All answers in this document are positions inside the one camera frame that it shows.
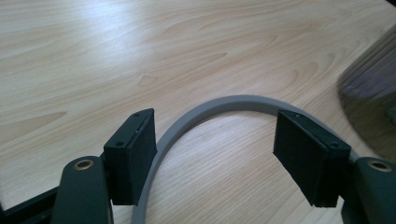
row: black plastic part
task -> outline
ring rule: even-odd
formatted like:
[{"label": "black plastic part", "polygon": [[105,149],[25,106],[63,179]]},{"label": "black plastic part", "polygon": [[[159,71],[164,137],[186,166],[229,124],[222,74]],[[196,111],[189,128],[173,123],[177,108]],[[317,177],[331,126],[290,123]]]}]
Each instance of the black plastic part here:
[{"label": "black plastic part", "polygon": [[341,217],[344,224],[369,224],[366,214],[363,210],[357,210],[344,203],[341,210]]},{"label": "black plastic part", "polygon": [[0,223],[50,223],[57,188],[50,189],[34,198],[2,211]]},{"label": "black plastic part", "polygon": [[82,157],[64,167],[51,223],[113,223],[105,168],[98,157]]},{"label": "black plastic part", "polygon": [[335,207],[350,146],[302,114],[279,110],[274,154],[316,207]]},{"label": "black plastic part", "polygon": [[396,223],[396,165],[374,158],[356,161],[353,177],[370,223]]},{"label": "black plastic part", "polygon": [[154,110],[132,114],[105,144],[110,197],[115,205],[138,205],[157,154]]}]

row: table surface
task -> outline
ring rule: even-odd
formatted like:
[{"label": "table surface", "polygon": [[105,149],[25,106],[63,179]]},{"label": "table surface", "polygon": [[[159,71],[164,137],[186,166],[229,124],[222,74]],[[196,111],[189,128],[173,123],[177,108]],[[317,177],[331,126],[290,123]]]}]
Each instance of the table surface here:
[{"label": "table surface", "polygon": [[[396,22],[381,0],[2,1],[0,201],[59,184],[132,113],[157,140],[181,115],[236,94],[296,105],[362,156],[337,98],[343,72]],[[226,113],[185,134],[154,180],[147,223],[342,223],[310,207],[272,154],[276,118]],[[116,223],[133,208],[114,207]]]}]

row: wood grain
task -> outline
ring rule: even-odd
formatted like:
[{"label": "wood grain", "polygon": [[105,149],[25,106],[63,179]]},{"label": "wood grain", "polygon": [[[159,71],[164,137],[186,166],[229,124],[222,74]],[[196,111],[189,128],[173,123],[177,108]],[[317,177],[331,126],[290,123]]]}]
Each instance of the wood grain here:
[{"label": "wood grain", "polygon": [[[0,200],[9,208],[58,185],[135,111],[156,110],[160,138],[225,95],[299,106],[374,156],[336,83],[395,12],[378,0],[2,1]],[[341,223],[340,206],[310,207],[272,155],[275,122],[224,114],[183,136],[156,176],[148,223]],[[130,222],[131,207],[114,211]]]}]

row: screw hole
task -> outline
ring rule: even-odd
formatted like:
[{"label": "screw hole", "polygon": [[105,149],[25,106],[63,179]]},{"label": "screw hole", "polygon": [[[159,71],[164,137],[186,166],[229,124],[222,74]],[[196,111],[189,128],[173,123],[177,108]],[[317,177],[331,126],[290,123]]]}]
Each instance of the screw hole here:
[{"label": "screw hole", "polygon": [[340,144],[337,143],[337,142],[331,142],[331,143],[330,143],[330,146],[331,146],[331,147],[340,147]]},{"label": "screw hole", "polygon": [[73,167],[76,170],[86,170],[86,169],[90,168],[91,166],[93,166],[93,161],[91,161],[91,160],[83,160],[83,161],[76,162],[76,164],[74,164]]},{"label": "screw hole", "polygon": [[368,162],[369,166],[381,171],[381,172],[391,172],[392,168],[390,166],[388,166],[387,164],[381,162],[381,161],[369,161]]}]

